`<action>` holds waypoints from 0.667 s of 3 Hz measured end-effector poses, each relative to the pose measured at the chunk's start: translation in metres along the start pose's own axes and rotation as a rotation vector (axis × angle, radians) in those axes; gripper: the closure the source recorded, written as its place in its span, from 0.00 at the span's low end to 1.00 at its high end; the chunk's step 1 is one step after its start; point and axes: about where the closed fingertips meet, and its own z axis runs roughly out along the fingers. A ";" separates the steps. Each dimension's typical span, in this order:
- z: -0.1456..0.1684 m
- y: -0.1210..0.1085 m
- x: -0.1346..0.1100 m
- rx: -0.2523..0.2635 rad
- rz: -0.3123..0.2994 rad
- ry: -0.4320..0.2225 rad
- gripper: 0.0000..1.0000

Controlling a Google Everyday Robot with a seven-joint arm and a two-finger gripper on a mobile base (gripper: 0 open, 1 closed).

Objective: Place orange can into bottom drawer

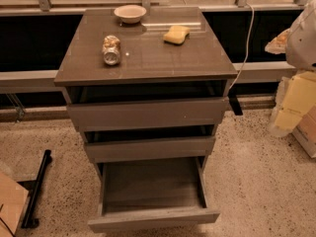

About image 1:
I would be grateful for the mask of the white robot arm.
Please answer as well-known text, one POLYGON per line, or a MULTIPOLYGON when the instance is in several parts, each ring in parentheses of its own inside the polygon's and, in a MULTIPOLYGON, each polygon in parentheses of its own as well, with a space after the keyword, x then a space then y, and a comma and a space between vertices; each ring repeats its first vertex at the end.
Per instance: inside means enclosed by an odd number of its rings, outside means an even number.
POLYGON ((289 29, 266 46, 272 54, 285 54, 286 62, 298 69, 316 70, 316 0, 309 2, 289 29))

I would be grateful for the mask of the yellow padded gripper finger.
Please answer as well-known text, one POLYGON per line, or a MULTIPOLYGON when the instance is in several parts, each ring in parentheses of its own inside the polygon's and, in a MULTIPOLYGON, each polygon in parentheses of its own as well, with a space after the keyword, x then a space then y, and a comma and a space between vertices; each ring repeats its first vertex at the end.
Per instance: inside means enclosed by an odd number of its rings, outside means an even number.
POLYGON ((265 51, 272 54, 285 53, 289 29, 282 31, 265 46, 265 51))

